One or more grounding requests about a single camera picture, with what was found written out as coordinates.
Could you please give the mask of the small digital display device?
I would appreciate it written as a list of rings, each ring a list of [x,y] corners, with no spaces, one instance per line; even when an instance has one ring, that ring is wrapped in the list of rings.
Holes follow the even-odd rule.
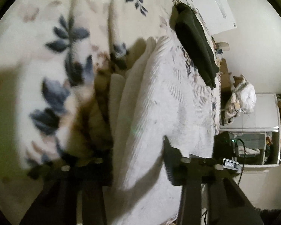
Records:
[[[225,169],[229,169],[229,170],[232,170],[232,171],[235,171],[235,172],[238,172],[239,168],[240,168],[240,165],[237,161],[229,160],[229,159],[226,159],[226,158],[223,158],[222,166]]]

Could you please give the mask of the white bedside cabinet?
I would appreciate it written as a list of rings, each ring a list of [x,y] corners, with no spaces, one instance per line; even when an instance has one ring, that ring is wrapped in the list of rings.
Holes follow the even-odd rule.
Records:
[[[258,149],[255,156],[247,155],[241,160],[246,169],[278,167],[281,157],[281,120],[276,94],[257,94],[254,110],[240,113],[229,125],[221,125],[232,140],[242,139],[248,150]]]

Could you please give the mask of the black folded garment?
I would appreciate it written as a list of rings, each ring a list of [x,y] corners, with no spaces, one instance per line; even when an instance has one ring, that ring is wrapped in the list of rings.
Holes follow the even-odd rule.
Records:
[[[175,23],[176,35],[188,53],[206,86],[215,88],[215,78],[219,68],[215,63],[214,52],[205,32],[193,10],[184,3],[176,5],[178,17]]]

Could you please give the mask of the white knitted sweater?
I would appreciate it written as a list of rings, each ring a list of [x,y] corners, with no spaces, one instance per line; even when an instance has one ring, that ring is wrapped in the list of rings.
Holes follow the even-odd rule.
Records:
[[[163,139],[182,155],[213,150],[212,92],[187,74],[180,44],[148,38],[144,53],[111,93],[113,184],[104,195],[109,224],[162,224],[179,209],[181,188],[167,178]]]

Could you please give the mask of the crumpled white floral cloth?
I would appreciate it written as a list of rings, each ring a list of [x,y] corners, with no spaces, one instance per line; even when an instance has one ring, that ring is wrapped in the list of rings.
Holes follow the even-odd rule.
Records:
[[[230,125],[241,113],[250,114],[254,111],[257,97],[254,86],[243,75],[237,77],[238,83],[231,85],[231,96],[223,110],[223,124]]]

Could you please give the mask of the white wall panel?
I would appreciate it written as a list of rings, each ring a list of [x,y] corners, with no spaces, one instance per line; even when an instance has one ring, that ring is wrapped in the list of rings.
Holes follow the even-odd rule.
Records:
[[[192,0],[210,34],[215,35],[237,28],[227,0]]]

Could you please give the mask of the brown cardboard box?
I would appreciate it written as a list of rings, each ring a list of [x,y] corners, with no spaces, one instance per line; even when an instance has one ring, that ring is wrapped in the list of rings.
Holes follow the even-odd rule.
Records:
[[[230,92],[232,87],[237,87],[242,82],[242,77],[233,76],[228,71],[226,60],[223,58],[220,62],[220,82],[221,92]]]

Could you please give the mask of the floral fleece blanket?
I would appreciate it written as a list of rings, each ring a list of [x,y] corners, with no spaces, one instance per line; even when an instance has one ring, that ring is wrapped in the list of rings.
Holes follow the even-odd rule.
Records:
[[[121,93],[148,38],[178,41],[187,74],[206,86],[175,32],[179,3],[196,14],[218,66],[192,0],[16,0],[7,10],[0,21],[0,212],[9,223],[20,224],[43,189],[41,178],[28,176],[34,166],[63,167],[68,153],[80,167],[112,143],[113,172],[111,93]],[[214,135],[218,74],[209,87]]]

